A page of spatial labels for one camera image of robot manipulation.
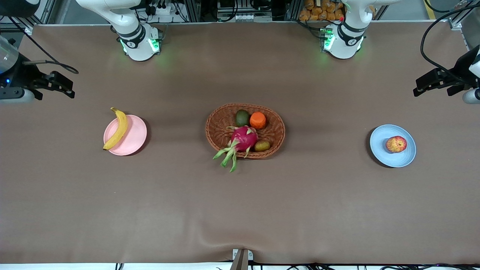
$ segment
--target bin of brown food items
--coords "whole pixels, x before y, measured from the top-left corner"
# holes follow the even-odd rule
[[[278,113],[267,107],[245,103],[229,103],[217,108],[208,116],[205,133],[210,145],[215,151],[220,151],[231,146],[232,135],[241,128],[246,130],[243,135],[254,132],[258,137],[248,152],[235,152],[239,158],[271,156],[285,139],[285,125]]]
[[[370,6],[375,15],[375,8]],[[345,16],[345,6],[342,2],[331,0],[305,0],[304,8],[300,12],[300,21],[340,21]]]

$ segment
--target yellow banana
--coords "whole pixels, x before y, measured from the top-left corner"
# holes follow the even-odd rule
[[[117,110],[114,107],[110,108],[110,110],[112,110],[117,116],[117,119],[119,120],[119,126],[115,131],[115,133],[113,134],[113,136],[103,146],[104,150],[112,149],[112,147],[114,147],[125,135],[128,127],[127,116],[125,115],[124,112]]]

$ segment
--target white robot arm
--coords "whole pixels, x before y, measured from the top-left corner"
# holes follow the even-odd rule
[[[141,24],[130,7],[141,0],[77,0],[77,3],[105,18],[120,36],[123,50],[135,61],[145,61],[160,53],[158,29]]]
[[[401,0],[342,0],[345,6],[345,19],[339,24],[331,24],[329,39],[324,50],[339,59],[348,59],[360,49],[363,33],[372,21],[371,5],[389,5]]]

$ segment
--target brown woven basket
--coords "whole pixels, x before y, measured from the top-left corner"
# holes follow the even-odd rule
[[[270,149],[264,152],[250,151],[247,158],[262,159],[275,153],[285,139],[285,125],[280,115],[267,107],[245,103],[225,104],[208,116],[205,133],[212,147],[216,151],[227,147],[233,133],[233,131],[227,127],[235,126],[235,115],[238,110],[246,110],[250,115],[259,111],[267,118],[267,126],[263,129],[257,129],[257,134],[259,140],[270,142]],[[244,158],[245,152],[237,153],[237,157]]]

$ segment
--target apple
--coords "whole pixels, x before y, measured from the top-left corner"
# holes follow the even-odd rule
[[[385,146],[392,153],[400,153],[407,149],[407,140],[402,136],[393,136],[387,140]]]

